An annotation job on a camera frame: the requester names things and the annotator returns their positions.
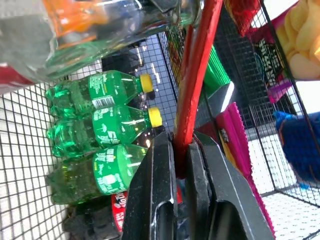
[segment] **green bottle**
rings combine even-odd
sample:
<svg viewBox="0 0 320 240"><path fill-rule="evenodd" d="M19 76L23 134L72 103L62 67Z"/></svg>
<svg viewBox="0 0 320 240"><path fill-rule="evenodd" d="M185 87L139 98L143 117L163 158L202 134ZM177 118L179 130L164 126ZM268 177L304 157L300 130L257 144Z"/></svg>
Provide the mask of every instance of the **green bottle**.
<svg viewBox="0 0 320 240"><path fill-rule="evenodd" d="M92 113L96 109L128 104L140 93L153 90L149 74L139 77L110 70L76 81L63 81L48 89L50 113L57 117L72 117Z"/></svg>
<svg viewBox="0 0 320 240"><path fill-rule="evenodd" d="M80 204L127 190L147 150L119 144L80 159L63 160L46 178L52 188L52 202Z"/></svg>
<svg viewBox="0 0 320 240"><path fill-rule="evenodd" d="M47 131L57 157L79 157L116 144L131 144L145 129L162 125L157 107L142 111L126 105L65 118Z"/></svg>

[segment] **metal grid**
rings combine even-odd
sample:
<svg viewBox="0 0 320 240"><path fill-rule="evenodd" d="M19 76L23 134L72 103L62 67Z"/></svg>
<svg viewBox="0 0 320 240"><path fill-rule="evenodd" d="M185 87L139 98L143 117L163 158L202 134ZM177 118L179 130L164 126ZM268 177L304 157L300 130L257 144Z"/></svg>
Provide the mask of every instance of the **metal grid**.
<svg viewBox="0 0 320 240"><path fill-rule="evenodd" d="M272 219L276 240L309 240L317 236L320 209L276 193L263 198Z"/></svg>
<svg viewBox="0 0 320 240"><path fill-rule="evenodd" d="M57 159L46 130L54 123L48 84L0 97L0 239L66 239L65 206L53 205L45 176Z"/></svg>
<svg viewBox="0 0 320 240"><path fill-rule="evenodd" d="M172 132L175 125L178 90L168 73L159 37L153 35L147 38L146 42L133 51L144 60L144 66L136 71L136 75L148 73L152 78L155 99L147 101L147 105L160 109L163 126L168 132Z"/></svg>
<svg viewBox="0 0 320 240"><path fill-rule="evenodd" d="M262 3L262 9L252 19L252 25L257 28L265 24L269 26L270 24L267 19L268 15ZM283 56L281 54L282 49L278 47L278 39L271 25L269 27L269 35L266 37L275 39L276 54L277 56ZM259 142L260 149L258 152L261 152L266 160L265 166L268 169L269 175L271 175L273 188L276 191L291 195L302 201L320 206L320 201L317 197L319 195L317 181L302 182L297 179L293 169L286 160L275 127L275 111L294 115L302 114L306 118L306 121L308 121L308 115L305 114L306 110L297 91L295 81L292 78L289 79L292 82L292 88L276 104L269 102L267 86L278 85L278 83L275 83L272 75L266 74L263 76L261 74L254 55L256 49L254 44L247 37L240 38L237 34L236 26L226 9L223 9L221 12L215 44L226 71L230 76L233 75L232 80L238 89L234 100L240 108L249 140L251 142L256 140ZM284 57L279 57L279 62L274 61L272 58L274 57L274 53L269 48L267 48L267 55L273 69L277 68L276 65L286 66L285 69L290 76L290 70ZM297 137L302 139L304 134L300 133ZM304 145L303 148L309 148L310 151L314 149L311 145ZM319 169L313 169L313 171L318 173ZM301 183L309 186L307 193L304 192L303 187L299 187Z"/></svg>
<svg viewBox="0 0 320 240"><path fill-rule="evenodd" d="M178 85L182 80L180 73L185 50L185 32L173 28L168 32L159 33L157 37L169 79L173 82L173 89L178 93Z"/></svg>

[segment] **shopping cart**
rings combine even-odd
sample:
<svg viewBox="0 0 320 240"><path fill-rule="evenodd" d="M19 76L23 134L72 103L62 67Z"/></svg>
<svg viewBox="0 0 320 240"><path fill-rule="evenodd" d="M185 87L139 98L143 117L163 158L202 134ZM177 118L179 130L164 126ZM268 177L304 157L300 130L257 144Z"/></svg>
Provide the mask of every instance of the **shopping cart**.
<svg viewBox="0 0 320 240"><path fill-rule="evenodd" d="M211 15L208 14L218 2L211 3L211 8L206 5L204 23L201 25L203 28L198 30L197 36L201 39L206 24L212 20L212 13L218 16L220 14L216 34L211 37L215 35L214 46L235 85L236 91L229 102L237 103L248 138L253 179L273 222L276 239L313 239L320 233L319 185L301 182L297 178L286 160L275 127L274 111L301 113L311 135L315 136L297 84L290 77L292 87L285 97L275 104L268 101L266 84L272 78L261 77L260 65L255 60L255 49L251 41L239 36L225 5L221 7L221 12L212 11ZM280 53L279 60L288 70L288 63L270 24L265 4L260 2L260 5L261 9L256 9L257 16L252 25L266 25L270 29ZM210 129L217 131L213 134L219 135L216 116L217 112L220 113L217 108L220 109L221 106L217 106L217 95L205 96L205 100L199 105L191 105L192 101L199 99L202 89L202 81L197 79L201 63L189 60L188 65L186 62L188 59L196 59L195 54L200 54L198 57L201 59L203 53L193 51L194 48L189 45L192 40L191 31L189 29L188 34L179 29L161 32L148 37L139 47L128 50L130 54L136 55L129 61L133 73L137 76L149 73L154 85L155 99L141 99L140 106L160 108L165 130L176 133L173 142L176 153L181 153L181 156L192 142L194 125L196 129L211 126ZM205 42L198 46L203 48ZM118 66L112 56L79 69L66 78L77 80L103 70L116 69ZM181 86L178 86L181 81L185 84L183 92L179 91ZM7 93L0 98L0 238L4 240L69 238L62 229L67 206L51 203L51 193L45 182L45 176L54 169L58 161L52 156L51 145L46 138L46 130L54 124L55 119L49 114L45 91L54 84L38 84ZM145 138L140 139L140 142L150 141L156 134L145 132ZM183 157L177 158L175 167L177 174L183 177Z"/></svg>

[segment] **wire basket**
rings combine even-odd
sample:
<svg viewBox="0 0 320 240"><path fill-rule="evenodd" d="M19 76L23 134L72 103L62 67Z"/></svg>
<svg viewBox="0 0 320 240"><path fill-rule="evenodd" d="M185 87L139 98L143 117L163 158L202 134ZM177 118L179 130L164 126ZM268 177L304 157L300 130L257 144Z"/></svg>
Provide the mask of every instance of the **wire basket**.
<svg viewBox="0 0 320 240"><path fill-rule="evenodd" d="M263 2L261 5L262 10L257 11L252 23L256 27L270 22ZM270 29L272 37L277 39L272 26ZM124 49L66 78L77 80L110 69L125 72L122 69L124 62L128 64L130 74L149 73L155 99L141 95L140 107L157 106L165 130L172 132L179 97L178 84L182 80L180 66L185 35L179 30L161 32L147 38L139 47ZM276 43L277 51L283 56L279 41ZM295 81L290 79L293 87L278 103L268 101L266 84L272 79L261 77L252 42L247 37L240 37L225 7L221 10L214 46L235 84L231 101L237 103L245 125L254 182L270 214L276 239L315 237L320 225L319 186L310 182L308 187L301 186L282 150L273 114L274 111L283 111L302 113L307 117ZM284 57L279 60L288 67ZM46 138L46 130L55 119L49 115L45 91L53 85L42 83L0 98L0 239L64 240L70 237L63 232L61 224L67 206L51 203L51 193L45 182L45 176L58 161L52 156ZM196 127L210 123L215 128L214 106L214 98L199 104ZM147 131L142 135L148 140L155 134Z"/></svg>

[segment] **soda bottle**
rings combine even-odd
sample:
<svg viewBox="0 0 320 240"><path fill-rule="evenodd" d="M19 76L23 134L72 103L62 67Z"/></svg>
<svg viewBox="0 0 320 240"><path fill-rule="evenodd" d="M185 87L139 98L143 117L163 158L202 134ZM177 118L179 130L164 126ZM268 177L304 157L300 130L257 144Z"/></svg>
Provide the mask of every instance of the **soda bottle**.
<svg viewBox="0 0 320 240"><path fill-rule="evenodd" d="M140 93L153 90L149 74L139 77L116 70L87 76L78 81L63 81L45 93L52 101L50 113L70 117L96 109L128 104Z"/></svg>
<svg viewBox="0 0 320 240"><path fill-rule="evenodd" d="M200 2L1 0L0 63L16 72L0 68L0 93L58 80L171 26L196 26Z"/></svg>
<svg viewBox="0 0 320 240"><path fill-rule="evenodd" d="M145 129L162 125L157 107L142 111L126 105L60 120L47 131L57 157L79 157L116 144L131 144Z"/></svg>
<svg viewBox="0 0 320 240"><path fill-rule="evenodd" d="M80 159L63 160L46 178L52 188L52 202L79 204L127 190L147 150L118 144Z"/></svg>

